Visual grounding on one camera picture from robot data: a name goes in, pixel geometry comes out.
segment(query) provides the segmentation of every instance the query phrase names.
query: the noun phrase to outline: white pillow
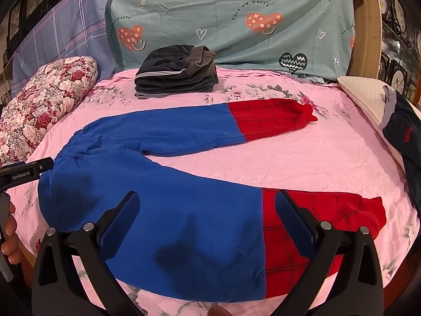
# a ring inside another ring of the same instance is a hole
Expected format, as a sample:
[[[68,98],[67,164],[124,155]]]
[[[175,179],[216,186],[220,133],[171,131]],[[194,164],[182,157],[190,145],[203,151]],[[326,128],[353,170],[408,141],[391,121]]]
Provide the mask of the white pillow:
[[[388,146],[393,158],[405,171],[401,154],[384,138],[383,130],[379,127],[382,123],[386,103],[383,86],[387,84],[373,78],[351,76],[338,77],[338,83],[344,92],[361,108],[374,129]],[[411,103],[410,105],[421,119],[421,112]]]

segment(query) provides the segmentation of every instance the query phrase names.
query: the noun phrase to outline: blue gripper pad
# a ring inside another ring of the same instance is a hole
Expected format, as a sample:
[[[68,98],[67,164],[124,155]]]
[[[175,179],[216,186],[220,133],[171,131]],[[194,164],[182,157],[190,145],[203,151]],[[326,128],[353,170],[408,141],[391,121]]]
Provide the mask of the blue gripper pad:
[[[298,253],[304,258],[312,260],[316,255],[313,233],[282,191],[275,195],[275,210],[291,236]]]
[[[140,211],[140,199],[136,193],[128,194],[117,207],[118,212],[99,238],[99,257],[105,262],[114,258],[124,238]]]

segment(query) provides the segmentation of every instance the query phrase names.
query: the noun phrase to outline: teal sheet with hearts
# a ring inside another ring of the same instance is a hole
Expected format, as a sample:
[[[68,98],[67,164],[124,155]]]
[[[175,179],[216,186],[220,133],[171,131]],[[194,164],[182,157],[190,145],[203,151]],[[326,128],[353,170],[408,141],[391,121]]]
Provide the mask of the teal sheet with hearts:
[[[225,68],[336,80],[355,40],[352,0],[110,0],[105,19],[116,72],[189,44],[208,46]]]

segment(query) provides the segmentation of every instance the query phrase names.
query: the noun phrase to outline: hand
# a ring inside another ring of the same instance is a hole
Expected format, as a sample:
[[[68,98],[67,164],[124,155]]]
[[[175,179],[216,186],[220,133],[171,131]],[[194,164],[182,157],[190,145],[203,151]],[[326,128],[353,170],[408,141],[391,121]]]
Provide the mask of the hand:
[[[15,206],[12,202],[10,202],[9,207],[9,219],[6,222],[5,225],[5,231],[6,234],[9,236],[9,239],[5,241],[1,245],[1,251],[4,255],[7,255],[9,257],[9,262],[13,265],[16,265],[21,262],[22,258],[22,252],[19,248],[19,237],[16,234],[16,229],[18,228],[18,224],[16,222],[16,219],[12,214],[16,211]]]

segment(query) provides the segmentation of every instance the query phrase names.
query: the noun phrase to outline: silver screw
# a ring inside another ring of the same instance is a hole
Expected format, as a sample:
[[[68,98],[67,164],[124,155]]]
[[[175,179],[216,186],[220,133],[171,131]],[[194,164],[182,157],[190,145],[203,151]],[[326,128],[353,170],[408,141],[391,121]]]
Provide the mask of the silver screw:
[[[360,232],[363,233],[364,235],[370,234],[370,230],[368,229],[368,227],[366,226],[362,226],[359,228]]]
[[[48,236],[52,236],[52,235],[54,235],[54,233],[56,232],[56,229],[55,228],[49,228],[49,229],[47,229],[47,235]]]
[[[83,230],[86,232],[90,232],[93,229],[93,223],[88,222],[83,225]]]
[[[320,227],[322,227],[322,229],[324,229],[324,230],[331,230],[332,229],[332,225],[328,221],[321,221]]]

